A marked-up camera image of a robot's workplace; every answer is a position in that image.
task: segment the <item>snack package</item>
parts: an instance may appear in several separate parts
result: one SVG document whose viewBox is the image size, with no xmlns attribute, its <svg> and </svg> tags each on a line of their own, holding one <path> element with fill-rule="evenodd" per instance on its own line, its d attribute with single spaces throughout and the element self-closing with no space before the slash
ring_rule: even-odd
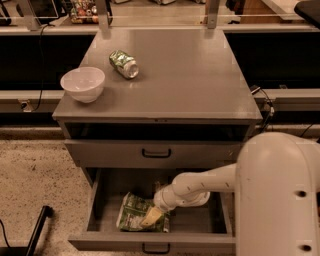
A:
<svg viewBox="0 0 320 256">
<path fill-rule="evenodd" d="M 169 214 L 162 214 L 160 219 L 152 226 L 143 228 L 140 224 L 146 216 L 153 202 L 140 198 L 129 192 L 122 201 L 117 228 L 122 231 L 147 231 L 147 232 L 169 232 Z"/>
</svg>

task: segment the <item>speckled floor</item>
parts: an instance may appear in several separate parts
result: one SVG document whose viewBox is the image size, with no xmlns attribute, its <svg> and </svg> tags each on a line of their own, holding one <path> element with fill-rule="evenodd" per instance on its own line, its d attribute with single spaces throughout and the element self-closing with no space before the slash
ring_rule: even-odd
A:
<svg viewBox="0 0 320 256">
<path fill-rule="evenodd" d="M 90 187 L 63 139 L 59 128 L 0 128 L 0 219 L 10 245 L 27 246 L 42 206 L 49 205 L 54 216 L 45 223 L 35 255 L 145 255 L 79 252 L 68 242 L 83 229 Z"/>
</svg>

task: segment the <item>crushed can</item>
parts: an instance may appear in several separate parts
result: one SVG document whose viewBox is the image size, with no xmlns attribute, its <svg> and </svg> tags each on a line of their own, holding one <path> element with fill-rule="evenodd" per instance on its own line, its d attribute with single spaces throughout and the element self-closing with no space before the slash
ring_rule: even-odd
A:
<svg viewBox="0 0 320 256">
<path fill-rule="evenodd" d="M 134 78 L 139 73 L 136 60 L 124 51 L 116 50 L 109 56 L 111 66 L 127 79 Z"/>
</svg>

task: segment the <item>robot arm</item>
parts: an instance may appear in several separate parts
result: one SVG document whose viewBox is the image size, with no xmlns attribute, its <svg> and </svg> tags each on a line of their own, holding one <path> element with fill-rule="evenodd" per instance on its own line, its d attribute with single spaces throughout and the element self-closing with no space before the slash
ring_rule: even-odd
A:
<svg viewBox="0 0 320 256">
<path fill-rule="evenodd" d="M 159 190 L 153 201 L 162 212 L 172 211 L 178 206 L 203 205 L 209 200 L 210 191 L 234 191 L 235 171 L 236 164 L 232 164 L 202 173 L 181 173 L 172 184 Z"/>
<path fill-rule="evenodd" d="M 237 256 L 317 256 L 319 190 L 320 145 L 264 133 L 244 145 L 236 164 L 178 175 L 154 203 L 165 212 L 204 204 L 210 191 L 234 191 Z"/>
</svg>

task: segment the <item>drawer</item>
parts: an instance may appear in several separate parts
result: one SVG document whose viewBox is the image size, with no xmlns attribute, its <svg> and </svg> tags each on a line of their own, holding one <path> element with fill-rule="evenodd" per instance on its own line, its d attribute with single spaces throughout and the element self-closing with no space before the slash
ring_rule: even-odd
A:
<svg viewBox="0 0 320 256">
<path fill-rule="evenodd" d="M 235 162 L 240 142 L 66 140 L 77 166 L 214 168 Z"/>
<path fill-rule="evenodd" d="M 78 250 L 234 253 L 235 238 L 227 194 L 224 193 L 211 193 L 209 202 L 201 207 L 176 208 L 170 215 L 169 233 L 117 229 L 121 202 L 127 192 L 152 199 L 155 182 L 168 183 L 180 172 L 171 169 L 98 169 L 88 221 L 84 231 L 70 236 L 69 242 Z"/>
</svg>

